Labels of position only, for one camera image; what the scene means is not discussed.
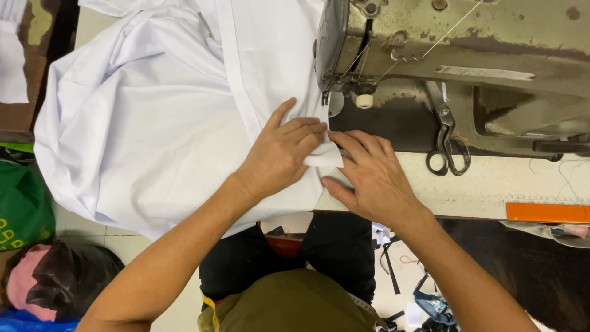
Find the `hand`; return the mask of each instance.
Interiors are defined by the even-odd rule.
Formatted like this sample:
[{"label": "hand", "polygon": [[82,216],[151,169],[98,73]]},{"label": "hand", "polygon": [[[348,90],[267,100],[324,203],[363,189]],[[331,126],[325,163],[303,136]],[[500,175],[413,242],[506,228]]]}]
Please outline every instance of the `hand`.
[{"label": "hand", "polygon": [[295,118],[280,125],[296,101],[292,97],[273,112],[235,172],[244,188],[258,201],[301,180],[307,169],[303,160],[324,143],[322,133],[327,124],[317,118]]},{"label": "hand", "polygon": [[430,211],[416,198],[389,140],[362,131],[328,132],[353,160],[339,168],[355,187],[351,191],[331,177],[321,179],[330,195],[351,212],[391,229]]}]

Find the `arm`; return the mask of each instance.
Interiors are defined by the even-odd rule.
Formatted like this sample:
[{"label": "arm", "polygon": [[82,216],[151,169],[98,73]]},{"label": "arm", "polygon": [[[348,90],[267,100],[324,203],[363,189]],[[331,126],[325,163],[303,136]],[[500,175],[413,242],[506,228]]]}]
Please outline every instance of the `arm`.
[{"label": "arm", "polygon": [[315,118],[280,122],[295,105],[284,102],[270,117],[244,163],[192,215],[145,251],[105,288],[77,332],[144,332],[182,292],[203,258],[244,213],[300,180],[303,159],[327,128]]},{"label": "arm", "polygon": [[330,177],[322,178],[322,184],[351,212],[399,235],[436,280],[463,331],[539,331],[416,198],[387,139],[361,131],[328,134],[353,158],[343,158],[340,170],[355,189],[350,191]]}]

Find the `black scissors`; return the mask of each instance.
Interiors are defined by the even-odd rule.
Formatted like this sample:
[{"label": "black scissors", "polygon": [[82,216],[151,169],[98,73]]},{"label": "black scissors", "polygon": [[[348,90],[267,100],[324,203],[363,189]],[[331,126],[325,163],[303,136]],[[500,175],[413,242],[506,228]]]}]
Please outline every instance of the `black scissors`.
[{"label": "black scissors", "polygon": [[[445,103],[443,94],[438,89],[437,83],[426,81],[425,85],[426,92],[434,106],[433,112],[441,125],[437,136],[437,149],[426,156],[426,166],[433,174],[440,177],[447,175],[449,169],[454,175],[461,176],[467,172],[471,165],[471,155],[469,154],[467,145],[461,138],[451,136],[453,134],[453,129],[455,129],[455,118],[453,117],[453,114],[451,114],[451,110],[448,108],[447,103]],[[457,169],[455,162],[453,161],[453,147],[451,146],[451,141],[457,144],[459,152],[463,156],[464,166],[460,170]],[[435,155],[440,155],[444,162],[440,170],[433,170],[432,166],[430,166],[430,159]]]}]

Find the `person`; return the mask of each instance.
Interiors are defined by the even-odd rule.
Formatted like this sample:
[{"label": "person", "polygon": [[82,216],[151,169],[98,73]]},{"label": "person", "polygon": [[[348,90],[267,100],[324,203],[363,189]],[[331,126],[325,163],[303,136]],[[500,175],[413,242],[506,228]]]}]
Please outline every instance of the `person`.
[{"label": "person", "polygon": [[[257,226],[220,240],[262,199],[301,179],[303,159],[323,142],[327,125],[318,119],[280,125],[295,102],[272,114],[243,164],[208,201],[119,273],[76,331],[149,331],[199,265],[204,331],[375,331],[367,307],[375,290],[368,220],[390,227],[424,264],[463,331],[538,331],[416,198],[391,143],[362,131],[328,132],[351,157],[340,170],[354,190],[330,177],[321,182],[354,214],[332,222],[314,217],[300,255],[316,271],[273,256]],[[330,238],[338,225],[343,231]]]}]

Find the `sewing machine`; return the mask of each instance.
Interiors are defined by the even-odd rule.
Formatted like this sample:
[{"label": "sewing machine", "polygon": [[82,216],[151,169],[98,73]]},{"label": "sewing machine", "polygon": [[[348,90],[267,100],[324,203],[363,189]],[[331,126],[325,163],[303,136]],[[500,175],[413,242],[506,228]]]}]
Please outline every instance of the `sewing machine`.
[{"label": "sewing machine", "polygon": [[330,127],[430,152],[436,81],[471,154],[590,156],[588,15],[574,0],[326,0],[317,82],[325,103],[344,96]]}]

